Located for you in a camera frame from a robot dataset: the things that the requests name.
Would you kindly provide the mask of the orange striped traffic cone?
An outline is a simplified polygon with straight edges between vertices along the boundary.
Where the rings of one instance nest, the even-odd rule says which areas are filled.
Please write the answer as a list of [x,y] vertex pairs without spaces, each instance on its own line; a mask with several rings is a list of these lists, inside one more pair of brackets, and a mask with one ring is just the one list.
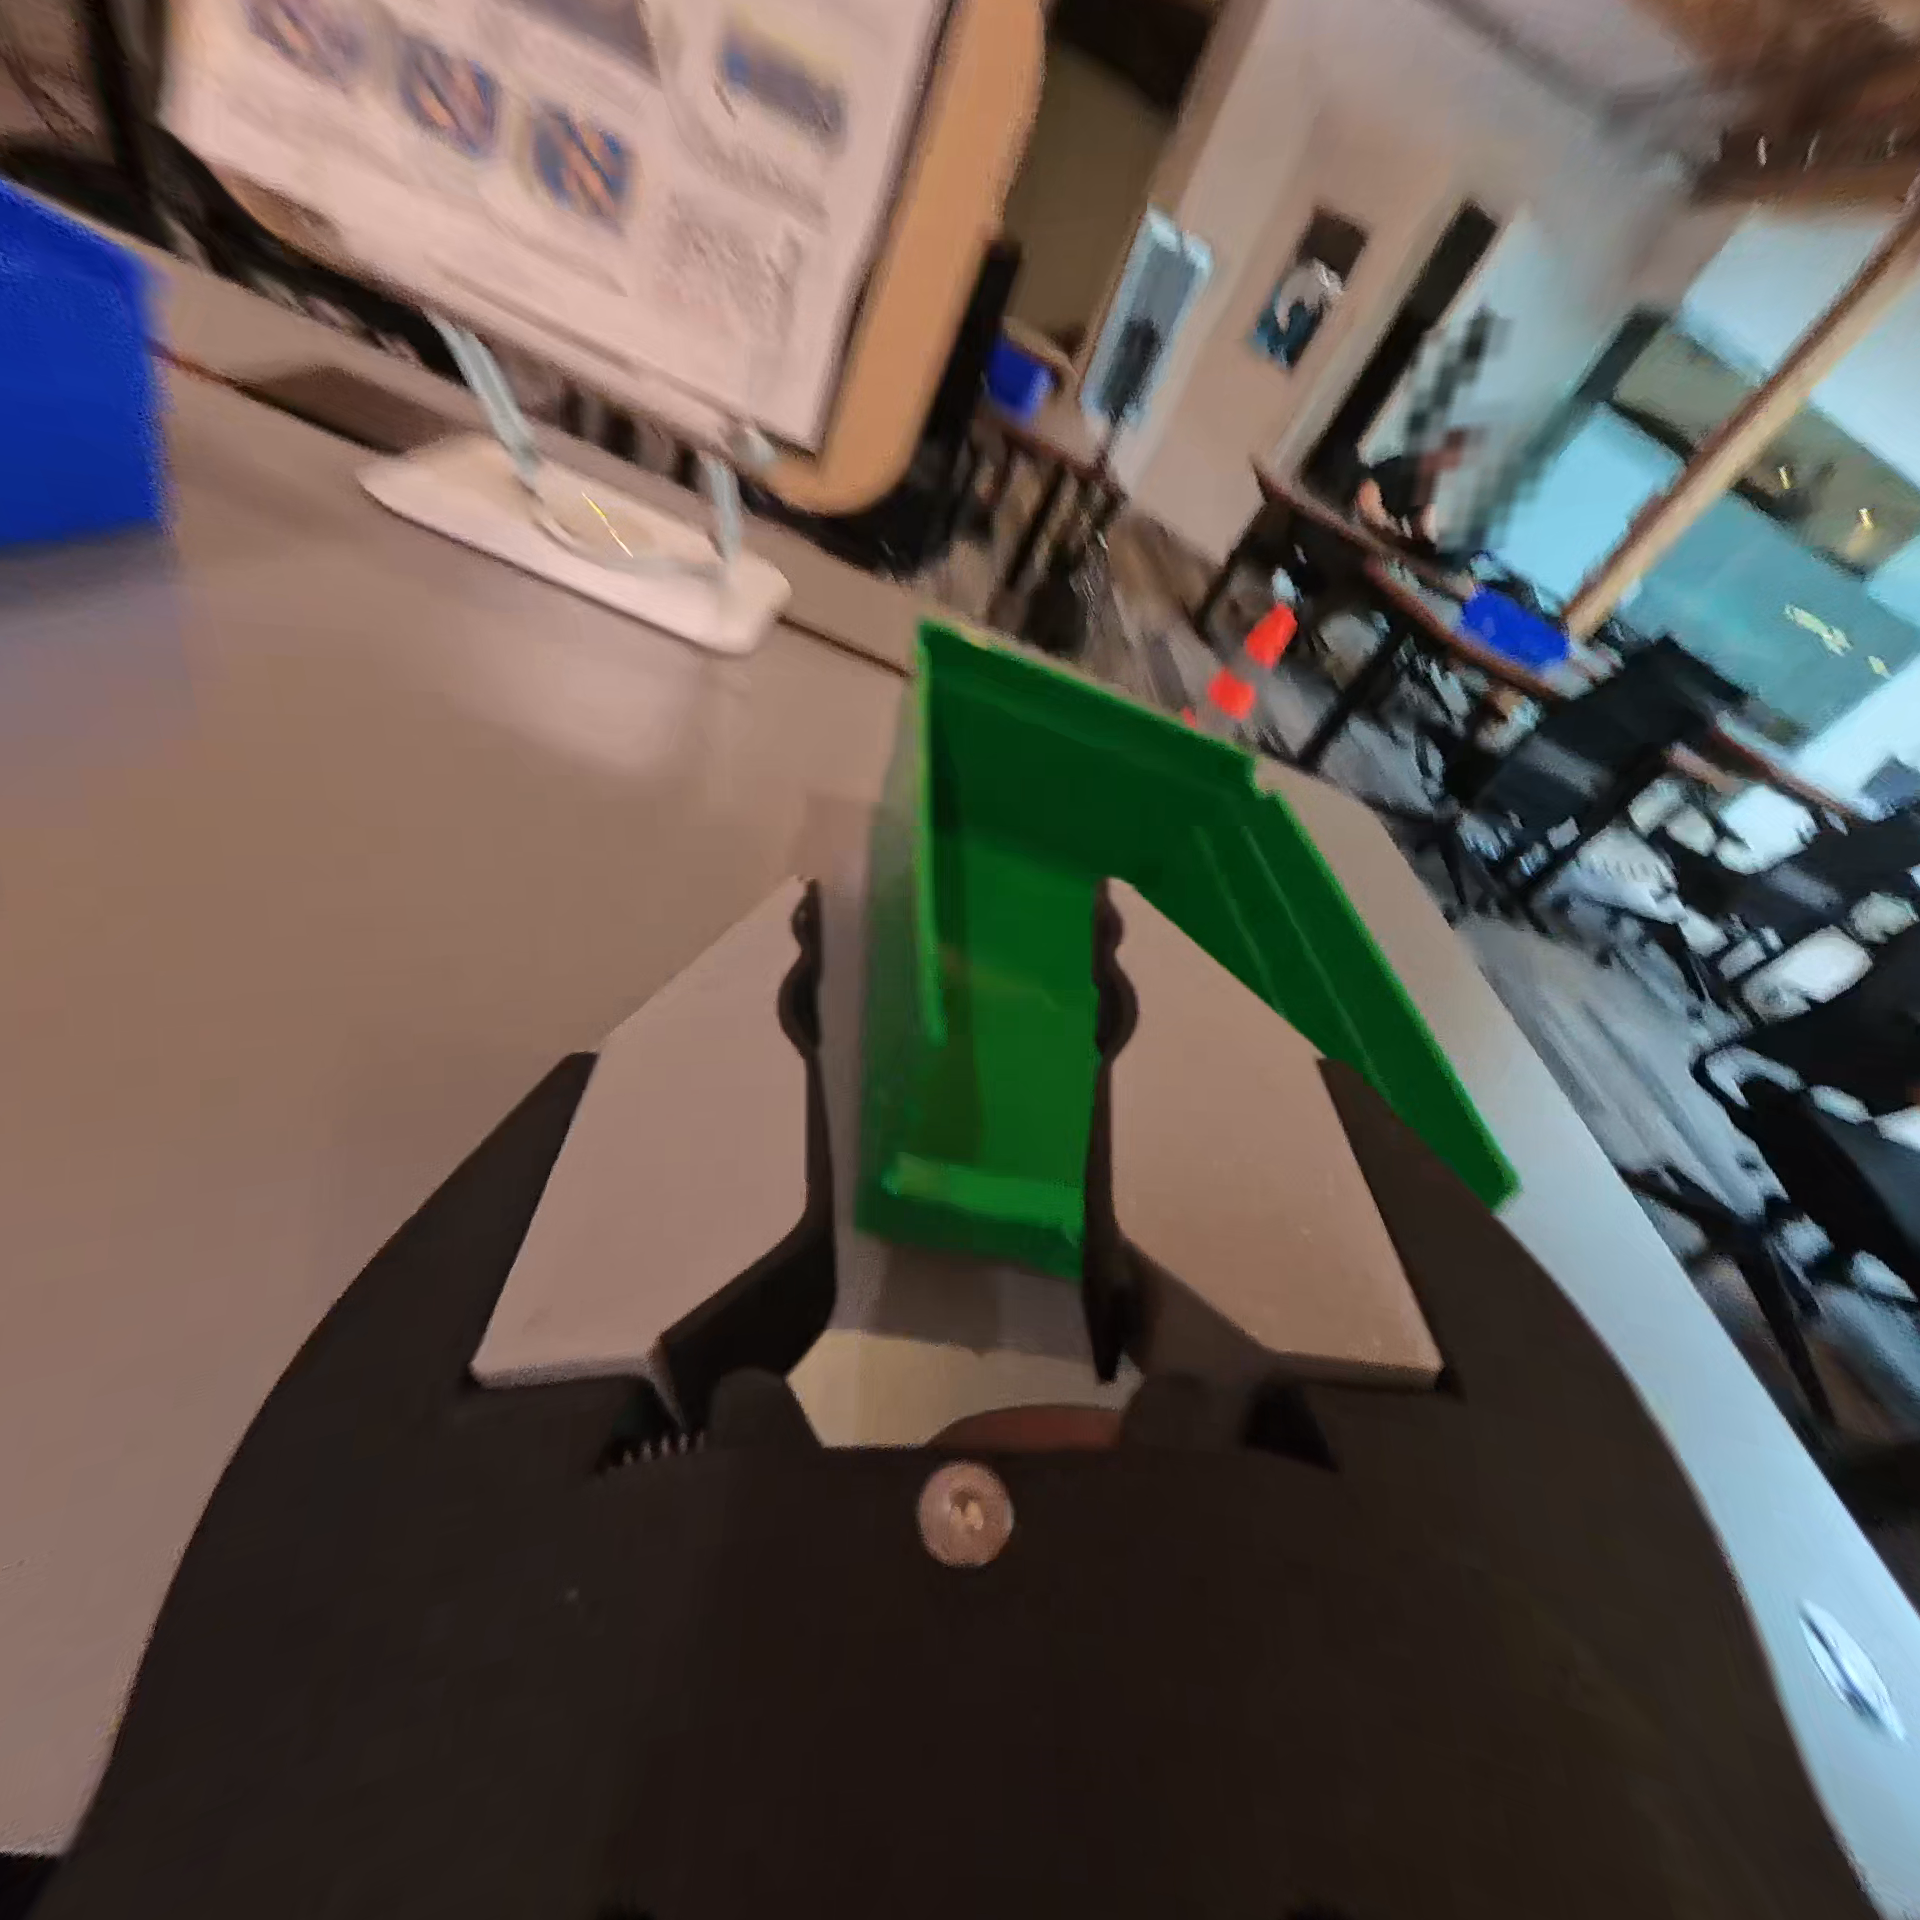
[[1289,599],[1279,599],[1215,665],[1206,684],[1206,710],[1217,725],[1227,728],[1253,725],[1296,631],[1299,609]]

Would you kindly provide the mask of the wall poster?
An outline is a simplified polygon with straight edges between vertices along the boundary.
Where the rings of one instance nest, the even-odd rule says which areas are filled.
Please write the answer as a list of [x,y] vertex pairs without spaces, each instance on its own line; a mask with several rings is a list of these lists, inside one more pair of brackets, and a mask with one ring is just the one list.
[[1099,431],[1143,416],[1211,272],[1214,249],[1199,232],[1161,208],[1143,212],[1079,382],[1080,411]]
[[1249,334],[1265,364],[1293,369],[1337,309],[1368,244],[1364,228],[1317,208],[1281,273],[1273,281]]

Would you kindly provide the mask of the instruction sheet on stand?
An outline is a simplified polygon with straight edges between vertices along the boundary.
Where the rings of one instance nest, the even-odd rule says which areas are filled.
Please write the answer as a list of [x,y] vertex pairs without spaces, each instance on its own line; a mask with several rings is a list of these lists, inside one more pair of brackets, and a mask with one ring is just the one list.
[[747,556],[739,486],[839,519],[902,479],[1001,227],[1039,103],[1045,43],[1043,4],[948,4],[813,451],[663,382],[640,393],[585,382],[351,264],[296,208],[211,172],[288,249],[420,311],[476,398],[485,437],[363,469],[360,486],[379,508],[708,654],[745,656],[790,588],[772,561]]

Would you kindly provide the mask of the green plastic bin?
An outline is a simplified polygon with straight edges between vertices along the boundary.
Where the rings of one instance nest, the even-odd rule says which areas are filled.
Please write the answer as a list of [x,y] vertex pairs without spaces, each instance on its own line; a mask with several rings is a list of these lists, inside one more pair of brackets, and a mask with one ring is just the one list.
[[1094,918],[1124,880],[1491,1209],[1520,1190],[1376,934],[1253,755],[934,619],[871,832],[855,1219],[1076,1281]]

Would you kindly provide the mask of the blue plastic bin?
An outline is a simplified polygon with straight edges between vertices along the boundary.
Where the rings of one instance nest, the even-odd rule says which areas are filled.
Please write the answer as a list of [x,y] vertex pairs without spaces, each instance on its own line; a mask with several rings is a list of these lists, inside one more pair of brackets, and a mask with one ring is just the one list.
[[1,182],[1,547],[167,515],[153,281],[125,247]]

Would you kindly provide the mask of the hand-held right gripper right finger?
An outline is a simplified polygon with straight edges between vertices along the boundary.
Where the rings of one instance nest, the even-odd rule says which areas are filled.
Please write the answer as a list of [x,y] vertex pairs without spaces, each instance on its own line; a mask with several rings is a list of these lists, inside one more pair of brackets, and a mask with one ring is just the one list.
[[1437,1384],[1324,1053],[1124,880],[1096,889],[1092,965],[1096,1372]]

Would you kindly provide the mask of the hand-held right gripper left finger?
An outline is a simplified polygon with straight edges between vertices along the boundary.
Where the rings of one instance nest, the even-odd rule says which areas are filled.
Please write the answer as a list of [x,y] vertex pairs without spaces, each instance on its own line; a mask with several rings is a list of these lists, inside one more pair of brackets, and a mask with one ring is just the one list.
[[599,1048],[479,1384],[790,1376],[835,1309],[819,886],[787,878]]

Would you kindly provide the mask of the printed instruction sheet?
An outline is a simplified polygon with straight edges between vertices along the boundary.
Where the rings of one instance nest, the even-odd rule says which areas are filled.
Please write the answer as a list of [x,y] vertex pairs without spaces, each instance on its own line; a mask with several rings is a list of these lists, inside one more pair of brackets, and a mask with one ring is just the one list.
[[948,4],[174,4],[159,121],[609,393],[821,446]]

